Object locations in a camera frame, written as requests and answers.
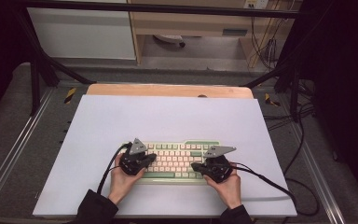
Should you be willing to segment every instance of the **white wall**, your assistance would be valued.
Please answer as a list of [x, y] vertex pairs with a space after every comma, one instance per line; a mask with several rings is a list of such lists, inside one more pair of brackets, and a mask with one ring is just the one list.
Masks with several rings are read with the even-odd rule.
[[128, 12], [47, 8], [28, 11], [42, 48], [51, 57], [135, 60]]

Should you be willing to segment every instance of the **hand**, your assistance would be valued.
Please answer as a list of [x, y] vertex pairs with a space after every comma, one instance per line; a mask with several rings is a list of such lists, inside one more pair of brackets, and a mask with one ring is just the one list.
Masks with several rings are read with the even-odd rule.
[[203, 176], [209, 186], [214, 188], [220, 196], [220, 199], [229, 209], [241, 205], [241, 178], [237, 175], [237, 170], [233, 170], [231, 175], [225, 181], [217, 184], [209, 176]]
[[[123, 154], [117, 155], [115, 159], [115, 167], [118, 166]], [[118, 166], [111, 172], [111, 183], [109, 200], [115, 205], [118, 205], [121, 200], [130, 192], [132, 186], [139, 180], [145, 173], [145, 168], [142, 169], [137, 175], [126, 175], [123, 170]]]

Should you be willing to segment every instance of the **person's right hand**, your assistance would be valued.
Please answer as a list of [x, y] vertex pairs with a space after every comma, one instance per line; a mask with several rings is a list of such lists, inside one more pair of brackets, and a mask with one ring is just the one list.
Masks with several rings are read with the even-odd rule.
[[220, 196], [220, 199], [229, 209], [241, 205], [241, 178], [237, 175], [237, 170], [233, 170], [231, 175], [225, 181], [217, 184], [209, 176], [203, 176], [209, 186], [214, 188]]

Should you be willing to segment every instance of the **person's left hand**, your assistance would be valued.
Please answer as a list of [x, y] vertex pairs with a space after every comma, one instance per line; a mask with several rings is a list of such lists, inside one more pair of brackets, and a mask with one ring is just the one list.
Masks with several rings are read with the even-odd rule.
[[[115, 166], [118, 166], [121, 157], [123, 154], [117, 155], [115, 159]], [[115, 205], [118, 205], [121, 200], [130, 192], [132, 186], [137, 180], [139, 180], [145, 173], [145, 168], [142, 169], [137, 175], [127, 175], [118, 168], [115, 168], [111, 171], [111, 183], [110, 183], [110, 193], [109, 200], [112, 201]]]

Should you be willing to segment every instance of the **wooden edge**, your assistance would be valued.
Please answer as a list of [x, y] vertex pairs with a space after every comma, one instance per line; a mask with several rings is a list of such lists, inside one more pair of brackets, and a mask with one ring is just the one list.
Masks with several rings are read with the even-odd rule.
[[185, 86], [159, 84], [92, 84], [87, 95], [129, 95], [129, 96], [184, 96], [211, 98], [254, 99], [252, 91], [245, 87]]

